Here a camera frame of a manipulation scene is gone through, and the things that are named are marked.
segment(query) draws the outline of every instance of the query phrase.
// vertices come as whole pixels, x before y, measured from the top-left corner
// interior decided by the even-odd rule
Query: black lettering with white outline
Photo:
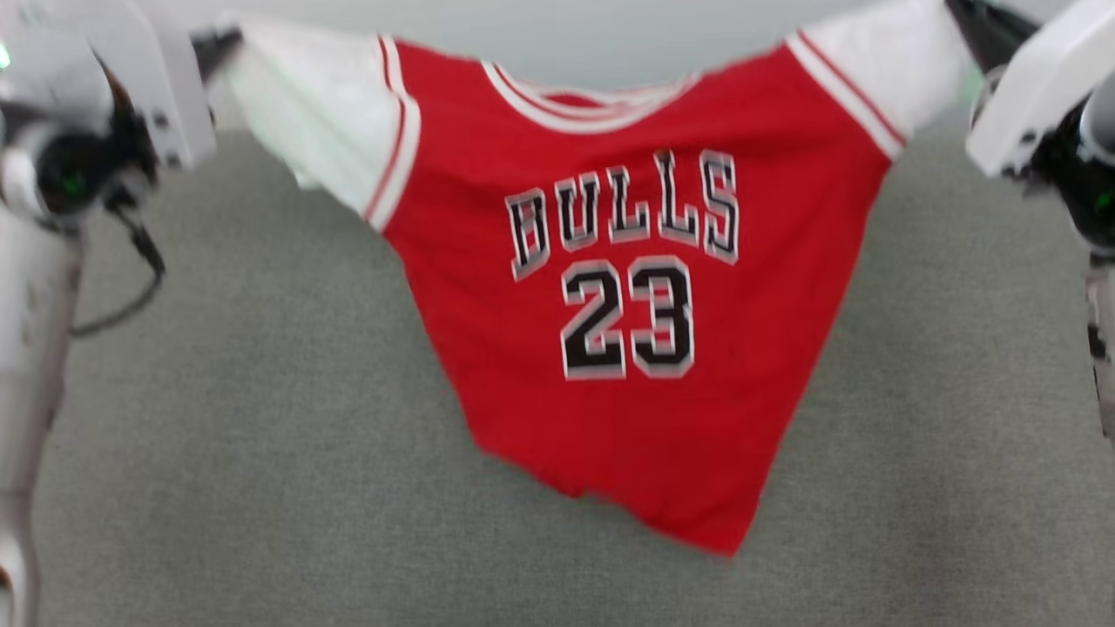
[[[612,219],[608,223],[608,234],[612,243],[637,242],[650,239],[650,204],[634,203],[634,215],[628,214],[628,192],[631,173],[627,167],[611,167],[608,180],[612,185]]]
[[[653,320],[651,329],[631,331],[632,358],[649,377],[683,377],[694,365],[691,286],[689,268],[673,255],[643,257],[628,270],[631,300],[650,303]]]
[[[658,164],[658,173],[662,181],[662,212],[658,219],[658,234],[667,240],[699,247],[700,224],[697,219],[697,208],[687,204],[685,213],[678,215],[677,183],[673,177],[677,162],[673,158],[673,152],[659,152],[655,155],[655,163]]]
[[[561,208],[561,242],[562,248],[570,252],[591,247],[597,243],[597,213],[600,205],[600,179],[594,173],[580,176],[580,191],[572,179],[566,179],[555,185],[558,203]],[[578,196],[581,199],[580,212],[576,211]]]
[[[735,266],[739,261],[739,202],[736,200],[736,160],[731,155],[705,151],[700,155],[705,180],[705,252]],[[717,177],[724,187],[716,185]]]
[[[511,235],[515,240],[512,274],[522,281],[550,260],[550,233],[546,226],[546,194],[535,189],[505,200],[511,214]]]
[[[566,379],[623,378],[623,334],[612,326],[623,317],[620,276],[607,261],[582,261],[562,276],[565,305],[585,305],[561,331]]]

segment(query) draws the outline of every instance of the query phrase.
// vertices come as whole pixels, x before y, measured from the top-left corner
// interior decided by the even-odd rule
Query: red fabric
[[[735,553],[890,160],[785,48],[706,74],[638,123],[583,134],[516,112],[473,59],[397,45],[421,137],[384,234],[476,442],[565,494],[603,495],[670,537]],[[710,212],[700,156],[734,158],[738,261],[659,237],[660,151],[673,152],[679,211],[697,209],[702,240]],[[609,241],[615,166],[630,173],[629,211],[649,203],[648,240]],[[555,184],[589,172],[601,183],[599,241],[568,252]],[[550,258],[516,281],[505,201],[535,189],[545,192]],[[633,363],[632,332],[651,328],[651,306],[633,298],[628,272],[662,255],[690,278],[692,365],[675,378]],[[623,378],[566,379],[561,332],[592,309],[565,303],[563,273],[576,262],[610,263],[621,279],[623,315],[611,329],[623,334]],[[669,295],[662,287],[659,299]],[[659,338],[669,339],[668,327]]]

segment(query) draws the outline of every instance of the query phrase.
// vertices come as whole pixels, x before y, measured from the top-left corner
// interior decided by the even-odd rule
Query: t-shirt
[[[619,90],[239,20],[249,126],[397,251],[483,450],[734,553],[912,133],[958,95],[943,2],[891,0]]]

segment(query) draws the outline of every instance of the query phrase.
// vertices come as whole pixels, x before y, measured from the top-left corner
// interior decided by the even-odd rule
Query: robotic arm
[[[135,214],[161,170],[214,152],[206,81],[239,32],[191,35],[132,0],[16,1],[0,0],[0,627],[36,627],[31,493],[61,403],[85,225],[119,219],[155,271],[136,306],[85,329],[96,331],[158,287],[163,263]],[[986,78],[972,162],[1056,190],[1090,250],[1089,337],[1115,442],[1115,0],[1077,0],[1046,25],[941,1]]]

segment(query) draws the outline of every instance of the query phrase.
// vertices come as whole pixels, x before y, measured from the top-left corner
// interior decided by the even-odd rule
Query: black cable
[[[109,215],[119,220],[120,223],[127,228],[128,233],[130,234],[132,245],[135,247],[139,257],[143,257],[144,261],[147,262],[155,276],[152,278],[143,293],[140,293],[139,297],[120,311],[113,314],[112,316],[106,316],[105,318],[88,325],[83,325],[70,331],[72,337],[76,339],[88,339],[93,336],[116,328],[138,316],[144,309],[154,302],[155,296],[163,287],[163,279],[166,277],[166,263],[163,261],[163,254],[158,251],[158,247],[155,245],[155,241],[151,238],[151,234],[147,233],[147,229],[145,229],[143,224],[129,219],[120,209],[109,210]]]

